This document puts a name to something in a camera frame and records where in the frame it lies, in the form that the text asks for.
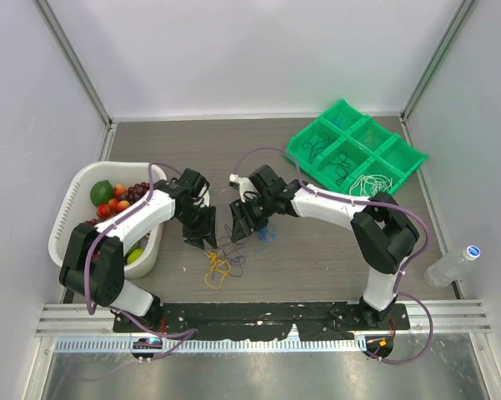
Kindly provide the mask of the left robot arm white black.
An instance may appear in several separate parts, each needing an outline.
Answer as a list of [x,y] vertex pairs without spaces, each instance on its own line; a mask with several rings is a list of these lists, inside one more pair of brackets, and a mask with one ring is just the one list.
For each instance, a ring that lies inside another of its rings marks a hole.
[[129,282],[124,257],[155,227],[172,219],[182,224],[185,243],[216,247],[216,208],[208,202],[210,184],[192,169],[178,178],[149,182],[148,192],[132,206],[98,225],[78,224],[68,240],[59,282],[87,302],[88,312],[102,306],[118,310],[142,332],[159,329],[163,303]]

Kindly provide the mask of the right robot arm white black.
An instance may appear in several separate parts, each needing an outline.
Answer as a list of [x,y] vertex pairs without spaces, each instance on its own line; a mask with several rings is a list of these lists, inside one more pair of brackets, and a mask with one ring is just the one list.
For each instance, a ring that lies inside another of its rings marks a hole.
[[390,319],[398,276],[419,239],[392,196],[380,192],[375,197],[340,197],[298,180],[287,183],[269,165],[249,177],[232,174],[229,185],[239,192],[239,199],[229,205],[233,242],[262,230],[276,214],[314,218],[351,231],[369,266],[358,306],[361,322],[377,329]]

